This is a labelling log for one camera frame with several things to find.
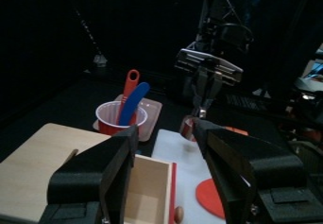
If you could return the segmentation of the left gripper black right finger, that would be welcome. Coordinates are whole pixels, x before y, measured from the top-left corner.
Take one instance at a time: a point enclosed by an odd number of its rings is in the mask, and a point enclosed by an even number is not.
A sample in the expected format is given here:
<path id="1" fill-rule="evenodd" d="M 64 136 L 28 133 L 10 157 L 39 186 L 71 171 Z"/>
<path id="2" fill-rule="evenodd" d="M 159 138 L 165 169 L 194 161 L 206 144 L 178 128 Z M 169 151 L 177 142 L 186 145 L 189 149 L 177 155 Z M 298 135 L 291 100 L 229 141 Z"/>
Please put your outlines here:
<path id="1" fill-rule="evenodd" d="M 201 119 L 194 136 L 227 224 L 323 224 L 323 200 L 295 154 Z"/>

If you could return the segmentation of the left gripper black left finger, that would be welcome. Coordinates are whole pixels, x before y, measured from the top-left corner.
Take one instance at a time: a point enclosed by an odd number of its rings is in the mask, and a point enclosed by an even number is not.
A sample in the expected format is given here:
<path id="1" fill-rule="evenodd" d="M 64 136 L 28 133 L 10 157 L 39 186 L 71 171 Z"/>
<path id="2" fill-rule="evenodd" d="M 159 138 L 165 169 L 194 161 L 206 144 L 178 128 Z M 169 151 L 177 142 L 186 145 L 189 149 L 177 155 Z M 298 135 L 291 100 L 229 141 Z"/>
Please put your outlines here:
<path id="1" fill-rule="evenodd" d="M 38 224 L 125 224 L 138 134 L 137 126 L 122 130 L 63 164 Z"/>

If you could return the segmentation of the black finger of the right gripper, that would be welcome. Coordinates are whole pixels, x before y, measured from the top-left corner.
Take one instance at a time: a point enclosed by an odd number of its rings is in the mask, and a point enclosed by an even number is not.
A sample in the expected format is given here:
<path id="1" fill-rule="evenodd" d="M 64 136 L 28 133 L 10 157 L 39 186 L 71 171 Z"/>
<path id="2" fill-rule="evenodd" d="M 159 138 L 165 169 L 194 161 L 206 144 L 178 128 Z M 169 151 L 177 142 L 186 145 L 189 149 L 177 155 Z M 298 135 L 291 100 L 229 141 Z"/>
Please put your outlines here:
<path id="1" fill-rule="evenodd" d="M 194 105 L 197 108 L 199 108 L 202 105 L 207 80 L 209 80 L 207 71 L 199 70 L 197 72 L 195 83 L 194 83 L 194 92 L 195 92 Z"/>
<path id="2" fill-rule="evenodd" d="M 205 109 L 209 109 L 211 107 L 213 102 L 219 93 L 221 87 L 222 87 L 222 73 L 215 73 L 211 76 L 211 79 L 207 84 L 205 103 L 203 103 Z"/>

